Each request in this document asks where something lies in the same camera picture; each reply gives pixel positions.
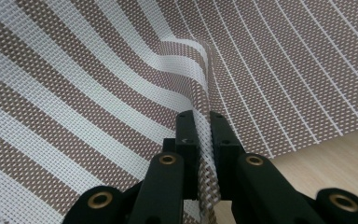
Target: screw hole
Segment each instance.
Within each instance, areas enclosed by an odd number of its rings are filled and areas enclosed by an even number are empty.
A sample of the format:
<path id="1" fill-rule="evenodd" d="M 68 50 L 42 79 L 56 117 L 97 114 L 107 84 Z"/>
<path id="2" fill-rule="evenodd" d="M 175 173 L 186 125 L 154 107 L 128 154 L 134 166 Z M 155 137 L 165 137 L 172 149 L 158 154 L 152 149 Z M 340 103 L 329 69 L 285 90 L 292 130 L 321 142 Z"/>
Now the screw hole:
<path id="1" fill-rule="evenodd" d="M 165 164 L 165 165 L 171 165 L 176 162 L 176 158 L 171 155 L 165 155 L 165 156 L 161 156 L 159 158 L 159 162 L 161 162 L 162 164 Z"/>
<path id="2" fill-rule="evenodd" d="M 90 208 L 99 209 L 106 207 L 113 200 L 113 195 L 108 191 L 102 191 L 93 194 L 88 201 Z"/>
<path id="3" fill-rule="evenodd" d="M 354 202 L 351 198 L 342 195 L 342 194 L 332 194 L 329 196 L 330 202 L 333 205 L 339 207 L 342 210 L 347 212 L 357 212 L 358 211 L 358 204 Z"/>
<path id="4" fill-rule="evenodd" d="M 256 156 L 248 156 L 246 157 L 246 161 L 249 163 L 249 164 L 252 164 L 252 165 L 262 165 L 264 162 L 262 159 L 256 157 Z"/>

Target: woven fabric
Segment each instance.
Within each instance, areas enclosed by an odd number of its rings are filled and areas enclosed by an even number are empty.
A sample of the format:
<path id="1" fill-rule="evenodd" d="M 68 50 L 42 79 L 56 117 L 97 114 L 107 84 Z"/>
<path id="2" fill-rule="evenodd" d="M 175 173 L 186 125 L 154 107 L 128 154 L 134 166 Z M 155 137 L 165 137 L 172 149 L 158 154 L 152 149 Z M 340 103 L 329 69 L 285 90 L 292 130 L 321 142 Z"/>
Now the woven fabric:
<path id="1" fill-rule="evenodd" d="M 0 223 L 133 186 L 186 110 L 201 158 L 184 218 L 215 223 L 209 111 L 271 159 L 358 130 L 358 1 L 0 0 Z"/>

